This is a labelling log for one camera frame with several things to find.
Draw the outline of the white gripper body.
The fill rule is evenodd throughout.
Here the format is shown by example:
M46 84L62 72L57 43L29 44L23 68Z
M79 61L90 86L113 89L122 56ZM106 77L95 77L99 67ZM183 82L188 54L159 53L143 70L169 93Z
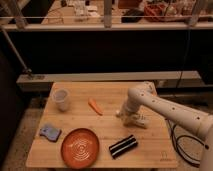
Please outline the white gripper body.
M116 112L116 116L122 120L124 126L142 125L140 115L138 113L130 113L121 108Z

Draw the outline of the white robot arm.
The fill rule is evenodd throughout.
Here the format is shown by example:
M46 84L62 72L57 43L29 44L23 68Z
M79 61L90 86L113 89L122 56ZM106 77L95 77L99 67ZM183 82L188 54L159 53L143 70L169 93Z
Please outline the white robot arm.
M144 121L138 113L141 106L150 108L202 140L204 149L199 171L213 171L213 115L160 98L154 84L144 81L128 89L127 99L117 116L124 125L142 126Z

